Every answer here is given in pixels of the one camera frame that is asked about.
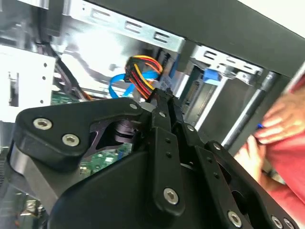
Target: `red shirt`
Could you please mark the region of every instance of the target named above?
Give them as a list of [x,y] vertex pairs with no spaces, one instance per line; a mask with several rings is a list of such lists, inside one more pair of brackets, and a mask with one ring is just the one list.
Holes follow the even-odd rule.
[[[305,75],[293,91],[304,85]],[[288,214],[305,224],[305,133],[268,145],[266,157],[287,184],[270,195]]]

